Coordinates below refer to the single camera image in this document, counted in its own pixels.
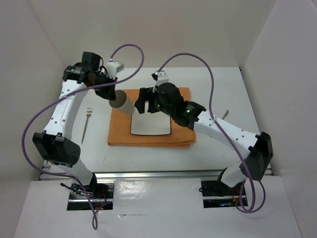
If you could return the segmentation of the beige paper cup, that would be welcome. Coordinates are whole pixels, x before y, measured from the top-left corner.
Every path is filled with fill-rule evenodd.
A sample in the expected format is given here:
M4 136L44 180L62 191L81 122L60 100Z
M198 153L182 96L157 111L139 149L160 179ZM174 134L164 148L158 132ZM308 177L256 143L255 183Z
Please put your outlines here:
M135 112L135 107L130 100L127 93L123 90L115 90L115 100L109 100L109 105L126 114L131 116Z

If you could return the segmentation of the white square plate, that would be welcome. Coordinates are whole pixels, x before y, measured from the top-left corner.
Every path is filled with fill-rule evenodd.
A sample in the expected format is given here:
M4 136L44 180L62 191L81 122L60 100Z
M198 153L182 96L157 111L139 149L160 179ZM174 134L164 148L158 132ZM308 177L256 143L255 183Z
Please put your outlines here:
M139 114L137 109L131 118L132 135L161 136L171 134L170 117L162 112L148 113L148 102L145 103L145 113Z

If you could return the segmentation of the silver fork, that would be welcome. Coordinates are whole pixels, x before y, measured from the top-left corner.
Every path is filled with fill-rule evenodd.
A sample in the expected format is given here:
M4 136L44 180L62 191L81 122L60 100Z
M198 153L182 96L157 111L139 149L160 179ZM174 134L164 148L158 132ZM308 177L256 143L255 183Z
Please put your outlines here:
M86 135L86 130L87 130L88 122L89 122L89 118L91 117L91 115L92 115L92 108L88 107L87 108L87 112L86 112L85 125L84 125L84 129L83 129L83 133L82 133L81 144L83 144L83 142L84 142L85 135Z

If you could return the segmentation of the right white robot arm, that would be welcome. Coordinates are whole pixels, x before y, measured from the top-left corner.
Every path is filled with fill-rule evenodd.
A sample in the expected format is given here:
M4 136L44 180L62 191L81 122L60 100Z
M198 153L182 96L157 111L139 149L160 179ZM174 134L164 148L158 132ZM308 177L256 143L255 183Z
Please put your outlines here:
M224 169L217 179L216 189L221 194L228 194L247 178L261 181L273 157L270 135L248 132L211 116L204 106L184 100L172 83L141 88L134 105L140 114L162 112L179 126L208 135L239 152L242 162Z

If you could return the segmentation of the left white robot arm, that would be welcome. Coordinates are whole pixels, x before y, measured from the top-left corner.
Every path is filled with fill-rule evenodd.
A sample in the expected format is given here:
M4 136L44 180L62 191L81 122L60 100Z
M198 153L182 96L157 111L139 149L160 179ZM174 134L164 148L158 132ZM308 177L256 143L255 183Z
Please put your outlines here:
M34 133L32 138L43 159L82 182L80 191L87 198L96 196L101 187L95 174L81 161L80 146L71 140L75 118L88 92L87 88L116 82L117 73L124 69L124 65L118 61L110 60L104 66L100 66L100 61L99 55L84 52L80 62L64 70L60 94L62 101L57 103L43 132Z

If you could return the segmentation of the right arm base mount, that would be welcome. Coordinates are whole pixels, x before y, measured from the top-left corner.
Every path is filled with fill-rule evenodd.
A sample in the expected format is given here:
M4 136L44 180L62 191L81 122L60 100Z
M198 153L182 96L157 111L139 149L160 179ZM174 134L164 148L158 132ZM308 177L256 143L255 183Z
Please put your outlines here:
M235 207L239 202L242 182L230 188L216 180L203 180L199 192L203 196L204 208Z

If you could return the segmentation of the aluminium rail frame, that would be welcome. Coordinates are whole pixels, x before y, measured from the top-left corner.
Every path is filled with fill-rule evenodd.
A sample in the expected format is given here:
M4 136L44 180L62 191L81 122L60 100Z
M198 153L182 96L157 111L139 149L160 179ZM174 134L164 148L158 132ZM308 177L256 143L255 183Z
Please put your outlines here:
M53 174L61 175L62 170L57 166L50 164L49 162L44 162L43 170ZM164 178L217 178L220 175L221 170L192 170L192 171L136 171L136 172L104 172L98 173L94 172L97 179L100 181L108 181L115 179L164 179ZM266 170L265 176L272 176L273 172L271 168ZM39 180L53 180L53 179L62 179L62 177L47 175L41 173Z

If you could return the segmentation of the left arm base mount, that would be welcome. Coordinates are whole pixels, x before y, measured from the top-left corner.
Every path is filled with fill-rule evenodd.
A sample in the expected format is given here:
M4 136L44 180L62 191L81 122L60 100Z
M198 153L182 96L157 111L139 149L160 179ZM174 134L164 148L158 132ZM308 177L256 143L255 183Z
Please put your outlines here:
M88 199L79 185L75 183L73 183L71 186L68 186L64 183L60 183L60 185L70 191L67 211L85 211L91 209ZM114 182L109 181L107 183L99 183L98 186L99 191L97 191L97 193L93 193L91 190L86 188L93 208L95 210L112 210Z

